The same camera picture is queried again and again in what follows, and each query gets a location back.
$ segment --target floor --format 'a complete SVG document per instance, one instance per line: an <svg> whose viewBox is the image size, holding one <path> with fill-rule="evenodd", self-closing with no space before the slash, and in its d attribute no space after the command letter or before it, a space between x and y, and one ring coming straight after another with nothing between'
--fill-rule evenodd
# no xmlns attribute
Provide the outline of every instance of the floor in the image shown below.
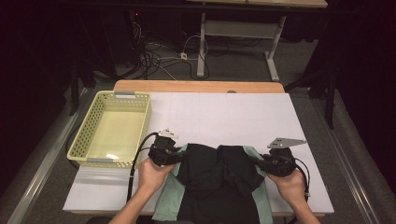
<svg viewBox="0 0 396 224"><path fill-rule="evenodd" d="M229 42L233 44L231 48L231 44L226 48L224 45L214 44L215 41L210 42L205 60L206 80L271 81L262 56L263 50L268 49L271 42L253 41L256 40L234 39L233 42ZM301 77L315 45L316 42L304 41L279 44L274 61L282 85L287 85ZM177 56L177 52L159 42L152 42L148 48L152 48L152 52L161 55L162 58ZM191 59L197 57L193 50L188 51L188 54ZM195 79L194 61L175 60L161 63L160 66L155 73L148 76L148 79ZM118 68L119 71L127 69L123 65L119 65ZM73 118L68 115L71 106L69 91L64 93L68 99L64 111L49 128L1 198L0 223L7 223L9 220L11 220L9 223L32 224L85 223L92 217L62 210L65 197L77 172L66 159L65 149L69 144L68 134L75 129L74 123L77 124L83 119L93 94L99 90L113 88L114 81L106 81L103 77L103 74L96 73L96 87L87 91L80 90L81 107L79 114ZM394 195L387 189L383 177L378 175L375 164L365 151L359 136L354 132L353 123L347 116L342 99L339 95L336 96L335 128L330 130L323 121L323 101L310 99L307 91L304 88L294 89L290 92L290 96L335 210L334 214L322 217L320 221L322 223L396 223L396 217L391 212L396 206L394 200L389 200L389 198L394 199ZM49 153L54 151L56 155L51 157L55 161L48 162ZM41 176L45 185L37 186L37 193L26 191L31 186L37 170L43 168L43 163L54 164L48 167L49 171L46 175ZM26 199L24 197L26 194L34 197ZM25 205L26 200L31 200L32 203ZM284 219L276 218L275 223L284 223Z"/></svg>

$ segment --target desk top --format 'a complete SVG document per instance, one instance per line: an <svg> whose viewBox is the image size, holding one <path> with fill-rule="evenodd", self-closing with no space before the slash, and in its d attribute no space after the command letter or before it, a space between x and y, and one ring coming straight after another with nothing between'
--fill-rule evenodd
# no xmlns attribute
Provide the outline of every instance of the desk top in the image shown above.
<svg viewBox="0 0 396 224"><path fill-rule="evenodd" d="M265 89L267 85L270 89L277 87L274 88L275 93ZM229 90L253 93L226 93ZM258 90L266 93L257 94ZM266 145L276 137L305 139L291 99L288 94L281 93L283 88L277 83L130 80L119 81L114 91L151 91L152 113L148 133L169 128L179 135L177 147L187 143L210 147L252 146L262 154L268 153ZM151 143L152 139L149 139L145 146ZM293 155L304 161L311 173L312 197L308 203L317 215L332 213L330 198L308 144L292 149ZM125 204L128 176L127 169L114 171L80 167L64 210L84 214L119 211ZM133 193L138 178L134 180ZM291 216L291 208L281 199L274 182L265 181L265 184L274 216ZM159 196L160 190L153 195L142 214L154 212Z"/></svg>
<svg viewBox="0 0 396 224"><path fill-rule="evenodd" d="M324 0L189 0L201 3L228 3L271 7L327 7Z"/></svg>

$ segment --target human hand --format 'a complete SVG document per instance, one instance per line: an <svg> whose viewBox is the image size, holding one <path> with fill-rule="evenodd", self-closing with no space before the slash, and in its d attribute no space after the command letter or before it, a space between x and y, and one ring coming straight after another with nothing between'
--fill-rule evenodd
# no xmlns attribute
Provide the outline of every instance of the human hand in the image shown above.
<svg viewBox="0 0 396 224"><path fill-rule="evenodd" d="M270 174L267 175L275 182L280 196L282 196L290 206L297 206L301 203L305 203L304 178L303 174L299 170L294 170L291 175L284 177Z"/></svg>
<svg viewBox="0 0 396 224"><path fill-rule="evenodd" d="M151 158L140 162L139 166L139 188L154 193L161 187L166 175L175 167L167 165L164 167L154 164Z"/></svg>

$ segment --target forearm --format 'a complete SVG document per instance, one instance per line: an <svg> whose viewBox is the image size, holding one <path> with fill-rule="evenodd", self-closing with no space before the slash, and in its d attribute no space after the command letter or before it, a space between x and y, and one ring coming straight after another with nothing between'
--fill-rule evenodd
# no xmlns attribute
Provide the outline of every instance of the forearm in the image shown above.
<svg viewBox="0 0 396 224"><path fill-rule="evenodd" d="M125 204L122 209L110 221L111 224L135 224L140 212L151 198L153 192L138 189L134 196Z"/></svg>
<svg viewBox="0 0 396 224"><path fill-rule="evenodd" d="M307 202L291 204L291 209L301 224L318 224L318 218L312 213Z"/></svg>

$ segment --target mint green fabric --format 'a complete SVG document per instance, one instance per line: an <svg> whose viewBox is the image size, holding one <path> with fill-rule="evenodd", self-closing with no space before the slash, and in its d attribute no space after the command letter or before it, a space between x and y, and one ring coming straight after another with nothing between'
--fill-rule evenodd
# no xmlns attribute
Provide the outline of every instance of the mint green fabric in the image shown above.
<svg viewBox="0 0 396 224"><path fill-rule="evenodd" d="M187 145L185 145L180 151L184 151L186 148ZM179 169L180 163L177 163L175 168L168 174L165 185L163 186L163 192L158 199L152 219L159 221L177 220L177 213L186 189L184 185L176 179Z"/></svg>
<svg viewBox="0 0 396 224"><path fill-rule="evenodd" d="M254 147L244 146L244 150L245 153L247 153L249 156L253 156L259 159L262 158L262 156L257 152L257 150ZM258 166L256 166L256 169L257 169L257 173L259 173L264 177L266 176L266 173L262 171ZM252 192L252 196L257 206L260 223L261 224L274 223L272 218L271 204L269 202L268 194L267 194L267 187L265 187L265 180L262 181L260 186Z"/></svg>
<svg viewBox="0 0 396 224"><path fill-rule="evenodd" d="M184 146L180 151L186 150L187 145ZM243 146L245 153L249 156L261 158L260 154L254 147ZM180 163L169 173L163 192L157 202L157 206L152 217L154 220L159 221L176 221L177 213L180 208L181 201L183 199L185 187L176 179ZM266 176L265 172L256 166L257 172ZM260 218L261 224L273 224L271 205L268 200L267 189L265 183L262 182L260 186L252 192L253 199L257 206L257 211Z"/></svg>

